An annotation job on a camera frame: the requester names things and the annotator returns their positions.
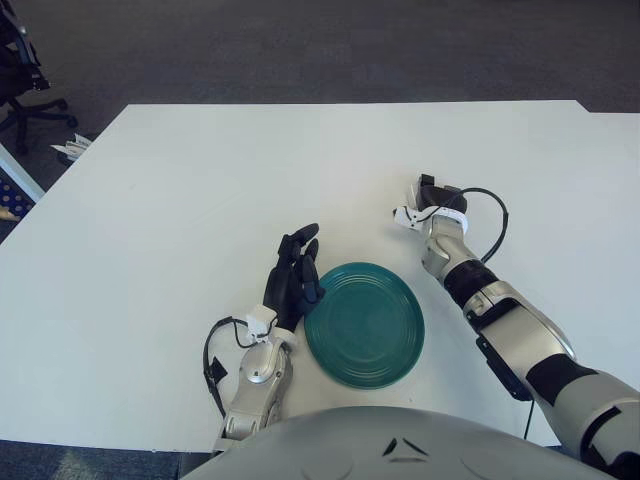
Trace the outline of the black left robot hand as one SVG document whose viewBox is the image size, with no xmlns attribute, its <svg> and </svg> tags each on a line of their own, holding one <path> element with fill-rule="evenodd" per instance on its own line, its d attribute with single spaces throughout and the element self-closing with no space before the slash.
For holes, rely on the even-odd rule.
<svg viewBox="0 0 640 480">
<path fill-rule="evenodd" d="M 285 234 L 277 251 L 276 265 L 267 280 L 263 305 L 277 314 L 278 328 L 292 333 L 325 295 L 315 265 L 318 232 L 319 225 L 312 223 Z"/>
</svg>

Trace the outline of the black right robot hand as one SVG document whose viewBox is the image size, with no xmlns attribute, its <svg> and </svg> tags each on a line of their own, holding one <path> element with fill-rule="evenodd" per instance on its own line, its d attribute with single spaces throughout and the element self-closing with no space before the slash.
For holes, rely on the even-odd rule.
<svg viewBox="0 0 640 480">
<path fill-rule="evenodd" d="M 468 208 L 467 200 L 459 188 L 449 185 L 438 186 L 435 177 L 427 174 L 419 176 L 415 198 L 420 211 L 435 206 L 465 214 Z"/>
</svg>

